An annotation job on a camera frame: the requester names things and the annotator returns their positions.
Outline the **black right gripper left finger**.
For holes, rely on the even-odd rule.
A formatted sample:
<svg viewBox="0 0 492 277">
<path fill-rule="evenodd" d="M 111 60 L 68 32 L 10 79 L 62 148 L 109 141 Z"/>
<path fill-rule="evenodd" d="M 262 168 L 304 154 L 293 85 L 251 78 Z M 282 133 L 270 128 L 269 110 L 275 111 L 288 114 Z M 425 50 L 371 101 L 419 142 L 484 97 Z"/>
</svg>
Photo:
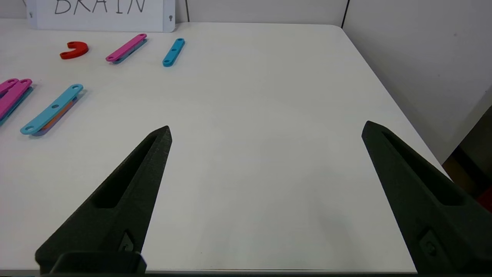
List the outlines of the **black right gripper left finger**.
<svg viewBox="0 0 492 277">
<path fill-rule="evenodd" d="M 147 135 L 35 253 L 41 275 L 144 275 L 141 254 L 172 144 Z"/>
</svg>

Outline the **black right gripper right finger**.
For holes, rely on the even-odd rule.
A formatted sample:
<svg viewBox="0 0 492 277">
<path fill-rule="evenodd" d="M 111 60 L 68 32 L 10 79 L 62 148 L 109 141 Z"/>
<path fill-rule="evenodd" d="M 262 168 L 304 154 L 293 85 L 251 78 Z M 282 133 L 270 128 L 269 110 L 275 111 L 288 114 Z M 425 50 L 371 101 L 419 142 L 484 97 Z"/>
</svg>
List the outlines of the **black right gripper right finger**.
<svg viewBox="0 0 492 277">
<path fill-rule="evenodd" d="M 385 126 L 361 137 L 417 272 L 490 275 L 491 213 Z"/>
</svg>

